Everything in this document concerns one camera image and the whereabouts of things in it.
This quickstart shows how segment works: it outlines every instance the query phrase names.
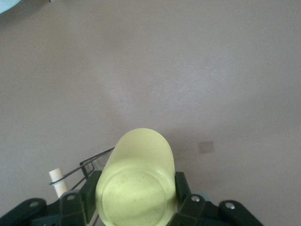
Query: gray floor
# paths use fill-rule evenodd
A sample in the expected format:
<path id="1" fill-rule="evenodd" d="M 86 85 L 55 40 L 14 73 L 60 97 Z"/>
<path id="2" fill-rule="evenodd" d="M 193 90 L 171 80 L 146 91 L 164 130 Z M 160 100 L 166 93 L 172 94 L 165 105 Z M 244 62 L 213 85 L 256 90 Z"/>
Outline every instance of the gray floor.
<path id="1" fill-rule="evenodd" d="M 238 200 L 266 226 L 299 225 L 300 10 L 23 0 L 1 14 L 0 215 L 31 197 L 53 202 L 49 171 L 145 127 L 169 141 L 192 190 Z"/>

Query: plastic cup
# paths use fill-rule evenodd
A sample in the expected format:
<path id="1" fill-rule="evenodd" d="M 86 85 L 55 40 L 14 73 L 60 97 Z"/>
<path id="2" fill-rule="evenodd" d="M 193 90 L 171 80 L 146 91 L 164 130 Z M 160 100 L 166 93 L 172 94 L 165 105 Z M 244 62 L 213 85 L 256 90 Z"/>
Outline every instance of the plastic cup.
<path id="1" fill-rule="evenodd" d="M 166 226 L 175 210 L 174 158 L 151 129 L 134 129 L 116 144 L 96 186 L 106 226 Z"/>

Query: cup bottom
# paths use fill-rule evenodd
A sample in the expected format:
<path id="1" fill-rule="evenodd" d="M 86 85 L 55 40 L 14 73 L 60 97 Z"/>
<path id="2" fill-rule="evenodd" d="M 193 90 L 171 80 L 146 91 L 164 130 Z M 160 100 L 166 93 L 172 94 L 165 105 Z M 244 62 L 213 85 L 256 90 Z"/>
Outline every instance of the cup bottom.
<path id="1" fill-rule="evenodd" d="M 126 169 L 103 187 L 98 211 L 106 226 L 165 226 L 172 217 L 174 197 L 164 175 Z"/>

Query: small square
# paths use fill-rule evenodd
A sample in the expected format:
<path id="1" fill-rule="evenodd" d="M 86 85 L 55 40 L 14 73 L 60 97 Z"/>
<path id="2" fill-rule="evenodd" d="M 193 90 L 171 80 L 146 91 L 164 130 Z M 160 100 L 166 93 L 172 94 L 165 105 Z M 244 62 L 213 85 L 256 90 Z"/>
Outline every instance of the small square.
<path id="1" fill-rule="evenodd" d="M 201 142 L 198 144 L 198 151 L 200 153 L 212 153 L 214 152 L 213 141 Z"/>

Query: light blue object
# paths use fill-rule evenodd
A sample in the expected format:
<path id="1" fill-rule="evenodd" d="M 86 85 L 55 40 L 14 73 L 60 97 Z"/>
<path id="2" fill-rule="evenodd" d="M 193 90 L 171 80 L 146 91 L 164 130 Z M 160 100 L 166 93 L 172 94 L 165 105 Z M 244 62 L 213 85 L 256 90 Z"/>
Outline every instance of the light blue object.
<path id="1" fill-rule="evenodd" d="M 202 196 L 205 199 L 206 202 L 210 201 L 210 197 L 204 192 L 191 192 L 191 193 L 192 194 L 198 194 L 198 195 Z"/>
<path id="2" fill-rule="evenodd" d="M 0 0 L 0 13 L 12 8 L 20 1 L 21 0 Z"/>

